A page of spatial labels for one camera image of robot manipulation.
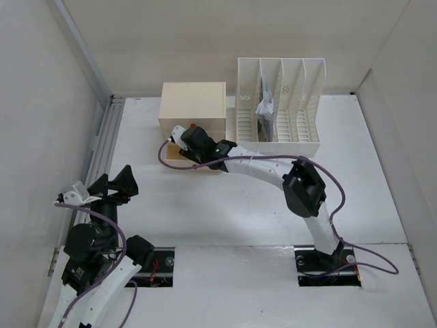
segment white table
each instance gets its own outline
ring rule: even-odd
[[[132,165],[140,194],[119,208],[119,224],[127,237],[140,234],[155,246],[176,246],[174,285],[140,288],[126,327],[435,327],[354,96],[322,97],[322,145],[314,160],[345,187],[346,206],[335,221],[345,239],[403,244],[369,246],[390,258],[400,274],[361,268],[362,288],[298,287],[290,245],[313,241],[273,186],[245,176],[161,167],[159,101],[126,101],[110,178]],[[339,194],[325,181],[332,210]],[[361,251],[356,258],[386,266]],[[62,252],[38,327],[53,315],[66,261]],[[125,288],[103,327],[119,326],[132,292]]]
[[[110,178],[130,164],[139,186],[139,195],[119,209],[127,235],[140,234],[161,247],[313,244],[304,221],[288,210],[274,186],[237,174],[163,167],[156,158],[164,139],[159,103],[159,98],[129,98],[124,106]],[[316,123],[322,144],[313,159],[346,190],[346,205],[335,219],[339,233],[354,243],[405,243],[356,97],[322,96]],[[324,180],[332,210],[339,192]]]

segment paper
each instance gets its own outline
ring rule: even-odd
[[[262,132],[267,142],[272,142],[274,137],[274,113],[272,92],[267,86],[267,79],[261,76],[261,102],[257,106],[256,114],[261,124]]]

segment white shelf organizer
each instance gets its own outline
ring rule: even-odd
[[[261,76],[274,99],[274,142],[258,141],[257,116]],[[236,142],[262,154],[313,156],[320,145],[315,127],[325,79],[324,59],[239,58]]]

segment white wall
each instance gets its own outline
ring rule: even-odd
[[[356,91],[408,0],[66,0],[115,93],[225,81],[238,57],[324,57],[324,93]]]
[[[33,327],[96,97],[44,0],[0,0],[0,327]]]
[[[437,317],[437,1],[409,3],[357,96]]]

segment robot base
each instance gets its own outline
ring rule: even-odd
[[[324,277],[314,277],[325,272],[333,271],[349,262],[355,262],[354,250],[345,248],[340,255],[337,264],[320,261],[320,253],[314,247],[295,247],[294,255],[298,270],[298,282],[300,287],[315,286],[360,286],[361,279],[356,266],[350,266],[340,272],[332,273]]]
[[[158,268],[154,273],[153,284],[150,281],[150,275],[153,271],[153,262],[158,261]],[[173,268],[175,263],[175,249],[155,248],[152,264],[149,267],[141,269],[131,280],[135,280],[138,287],[173,287]]]

